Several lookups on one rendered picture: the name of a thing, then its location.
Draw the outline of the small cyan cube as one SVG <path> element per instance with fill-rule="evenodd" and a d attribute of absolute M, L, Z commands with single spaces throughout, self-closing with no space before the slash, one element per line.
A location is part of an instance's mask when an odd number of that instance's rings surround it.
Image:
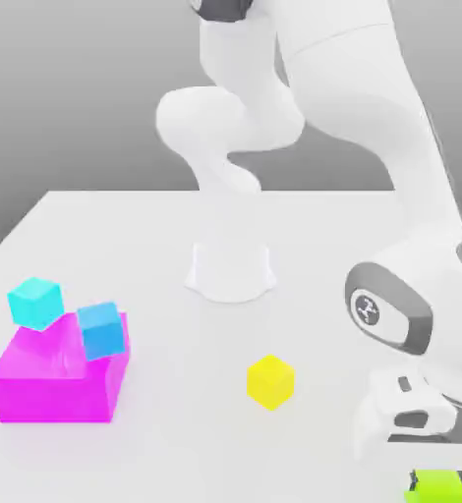
<path fill-rule="evenodd" d="M 44 331 L 64 313 L 61 287 L 53 281 L 31 277 L 7 294 L 15 324 Z"/>

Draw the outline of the small lime green cube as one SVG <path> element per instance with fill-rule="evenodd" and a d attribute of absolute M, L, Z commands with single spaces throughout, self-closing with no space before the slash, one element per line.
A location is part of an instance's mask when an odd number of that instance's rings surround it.
<path fill-rule="evenodd" d="M 417 489 L 404 493 L 405 503 L 462 503 L 460 471 L 415 471 L 419 479 Z"/>

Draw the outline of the small yellow cube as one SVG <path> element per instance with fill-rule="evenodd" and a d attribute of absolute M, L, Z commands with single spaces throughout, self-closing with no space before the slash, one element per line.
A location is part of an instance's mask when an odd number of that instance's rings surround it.
<path fill-rule="evenodd" d="M 294 368 L 274 355 L 266 355 L 247 369 L 247 394 L 274 411 L 294 393 Z"/>

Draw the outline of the small blue cube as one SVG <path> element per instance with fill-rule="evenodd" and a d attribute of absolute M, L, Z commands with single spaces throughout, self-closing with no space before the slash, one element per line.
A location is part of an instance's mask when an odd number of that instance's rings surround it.
<path fill-rule="evenodd" d="M 80 307 L 77 318 L 88 362 L 125 352 L 122 318 L 115 303 Z"/>

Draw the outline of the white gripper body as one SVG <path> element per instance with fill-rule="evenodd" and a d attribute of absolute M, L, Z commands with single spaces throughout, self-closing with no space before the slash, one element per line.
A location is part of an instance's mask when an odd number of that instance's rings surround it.
<path fill-rule="evenodd" d="M 354 456 L 378 468 L 462 470 L 462 443 L 428 440 L 434 436 L 440 433 L 397 427 L 373 406 L 361 406 L 354 421 Z"/>

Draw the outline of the large magenta box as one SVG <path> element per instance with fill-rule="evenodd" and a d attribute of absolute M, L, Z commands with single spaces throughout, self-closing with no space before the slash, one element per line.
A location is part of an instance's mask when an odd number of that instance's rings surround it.
<path fill-rule="evenodd" d="M 0 421 L 110 422 L 130 352 L 87 361 L 73 312 L 17 330 L 0 357 Z"/>

